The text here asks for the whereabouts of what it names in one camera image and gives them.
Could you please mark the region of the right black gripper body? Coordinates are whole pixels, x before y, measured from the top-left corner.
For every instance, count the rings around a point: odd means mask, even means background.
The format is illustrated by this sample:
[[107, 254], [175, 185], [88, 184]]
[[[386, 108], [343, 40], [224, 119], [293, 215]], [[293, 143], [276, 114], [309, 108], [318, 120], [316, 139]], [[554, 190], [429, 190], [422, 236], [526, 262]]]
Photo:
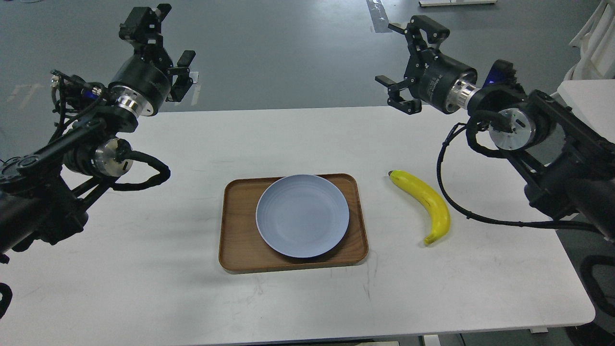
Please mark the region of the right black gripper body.
[[414, 99], [428, 103], [444, 114], [452, 114], [457, 105], [454, 88], [459, 82], [475, 84], [475, 68], [441, 54], [438, 50], [422, 50], [409, 54], [405, 79]]

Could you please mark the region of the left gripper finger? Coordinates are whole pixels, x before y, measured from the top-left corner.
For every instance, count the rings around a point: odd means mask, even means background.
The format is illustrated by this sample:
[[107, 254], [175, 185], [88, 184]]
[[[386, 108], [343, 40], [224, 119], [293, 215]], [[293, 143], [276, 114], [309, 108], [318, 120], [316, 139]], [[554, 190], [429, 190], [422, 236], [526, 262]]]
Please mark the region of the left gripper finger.
[[168, 69], [172, 86], [167, 96], [167, 101], [176, 103], [181, 102], [194, 84], [194, 80], [190, 76], [190, 65], [195, 56], [196, 51], [185, 50], [176, 62], [176, 65]]
[[172, 65], [163, 46], [162, 22], [171, 11], [170, 4], [157, 7], [134, 7], [125, 22], [120, 24], [119, 38], [128, 42], [134, 55], [154, 65]]

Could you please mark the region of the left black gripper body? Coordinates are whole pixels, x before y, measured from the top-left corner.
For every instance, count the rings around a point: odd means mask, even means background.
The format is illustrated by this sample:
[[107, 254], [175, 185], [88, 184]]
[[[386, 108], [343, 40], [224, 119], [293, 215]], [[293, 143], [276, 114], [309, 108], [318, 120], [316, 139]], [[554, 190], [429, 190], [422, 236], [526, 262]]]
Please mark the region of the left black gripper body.
[[138, 116], [154, 116], [171, 91], [171, 82], [165, 72], [138, 55], [130, 57], [109, 84], [114, 92], [140, 99]]

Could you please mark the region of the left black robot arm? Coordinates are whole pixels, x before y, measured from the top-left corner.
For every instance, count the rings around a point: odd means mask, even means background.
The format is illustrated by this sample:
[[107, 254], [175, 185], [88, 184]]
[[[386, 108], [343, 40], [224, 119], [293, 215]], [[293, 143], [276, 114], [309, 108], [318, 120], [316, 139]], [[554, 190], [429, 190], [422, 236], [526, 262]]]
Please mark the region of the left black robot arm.
[[109, 85], [52, 71], [53, 111], [59, 115], [48, 144], [1, 164], [1, 262], [38, 239], [55, 245], [82, 232], [88, 209], [106, 191], [141, 191], [171, 177], [154, 156], [132, 149], [119, 133], [138, 119], [180, 102], [194, 84], [185, 50], [173, 62], [162, 23], [172, 6], [134, 7], [118, 36], [134, 49]]

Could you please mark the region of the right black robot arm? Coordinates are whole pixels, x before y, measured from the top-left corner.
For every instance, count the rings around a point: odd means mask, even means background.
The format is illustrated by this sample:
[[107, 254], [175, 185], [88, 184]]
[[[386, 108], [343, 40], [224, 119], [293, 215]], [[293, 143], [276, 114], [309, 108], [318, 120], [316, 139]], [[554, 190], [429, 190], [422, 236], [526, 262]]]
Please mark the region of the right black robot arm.
[[[402, 81], [375, 80], [387, 103], [407, 114], [425, 104], [444, 114], [467, 112], [443, 142], [436, 164], [440, 191], [468, 219], [492, 225], [586, 230], [614, 241], [614, 144], [571, 110], [540, 90], [526, 92], [511, 62], [497, 60], [482, 85], [471, 66], [445, 55], [450, 30], [425, 15], [387, 28], [406, 38], [409, 53]], [[546, 222], [512, 222], [475, 214], [446, 193], [442, 164], [452, 140], [464, 133], [479, 155], [509, 162], [525, 181], [524, 194]]]

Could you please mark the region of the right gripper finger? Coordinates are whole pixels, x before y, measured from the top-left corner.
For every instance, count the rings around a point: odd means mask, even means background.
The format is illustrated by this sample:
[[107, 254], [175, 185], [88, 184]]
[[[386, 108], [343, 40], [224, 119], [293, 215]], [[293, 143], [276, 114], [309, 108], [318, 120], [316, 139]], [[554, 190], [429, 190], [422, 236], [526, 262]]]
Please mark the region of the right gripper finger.
[[412, 97], [411, 99], [405, 99], [402, 96], [402, 92], [408, 91], [412, 82], [408, 79], [404, 79], [401, 82], [395, 82], [394, 80], [384, 75], [375, 76], [375, 81], [387, 89], [387, 105], [393, 107], [398, 111], [404, 112], [404, 114], [413, 115], [422, 111], [422, 101], [418, 98]]
[[450, 29], [426, 15], [413, 15], [405, 27], [388, 23], [387, 28], [404, 35], [411, 61], [435, 61], [440, 45], [450, 36]]

